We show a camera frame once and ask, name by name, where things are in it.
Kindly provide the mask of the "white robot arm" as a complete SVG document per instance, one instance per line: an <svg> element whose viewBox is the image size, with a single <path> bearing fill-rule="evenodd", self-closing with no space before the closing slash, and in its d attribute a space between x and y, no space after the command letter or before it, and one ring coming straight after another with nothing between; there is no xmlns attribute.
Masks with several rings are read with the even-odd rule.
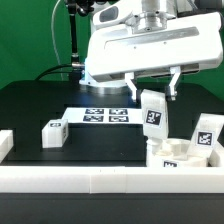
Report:
<svg viewBox="0 0 224 224"><path fill-rule="evenodd" d="M169 77L176 96L185 74L218 67L223 60L218 11L178 11L178 0L119 0L94 14L80 83L96 89L134 89L140 77Z"/></svg>

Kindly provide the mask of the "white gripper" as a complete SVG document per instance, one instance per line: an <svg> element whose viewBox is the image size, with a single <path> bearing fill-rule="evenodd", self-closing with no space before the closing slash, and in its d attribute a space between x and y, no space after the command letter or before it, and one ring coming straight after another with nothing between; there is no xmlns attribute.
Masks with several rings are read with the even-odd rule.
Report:
<svg viewBox="0 0 224 224"><path fill-rule="evenodd" d="M134 34L120 24L102 28L90 38L86 70L98 82L122 80L137 100L134 74L162 76L171 74L165 94L176 99L176 88L183 73L218 67L223 60L217 12L172 19L165 30Z"/></svg>

